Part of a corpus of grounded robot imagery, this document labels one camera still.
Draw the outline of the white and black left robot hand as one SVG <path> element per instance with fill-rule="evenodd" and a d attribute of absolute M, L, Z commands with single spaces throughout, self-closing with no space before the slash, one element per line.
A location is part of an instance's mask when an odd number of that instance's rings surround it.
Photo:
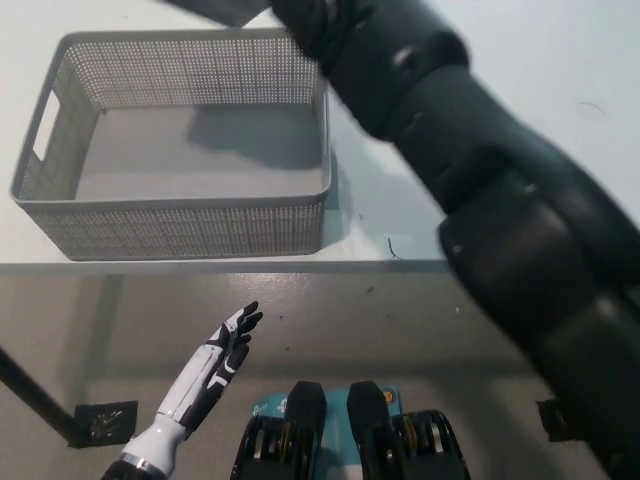
<path fill-rule="evenodd" d="M 222 397 L 249 353 L 250 332 L 263 313 L 254 301 L 231 315 L 201 344 L 157 409 L 153 423 L 124 447 L 120 460 L 138 473 L 167 479 L 178 447 Z"/>

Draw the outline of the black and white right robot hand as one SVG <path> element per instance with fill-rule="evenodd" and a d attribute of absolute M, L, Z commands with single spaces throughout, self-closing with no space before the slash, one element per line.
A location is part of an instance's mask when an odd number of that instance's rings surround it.
<path fill-rule="evenodd" d="M 328 77 L 349 36 L 367 21 L 378 2 L 273 0 L 270 4 L 300 50 Z"/>

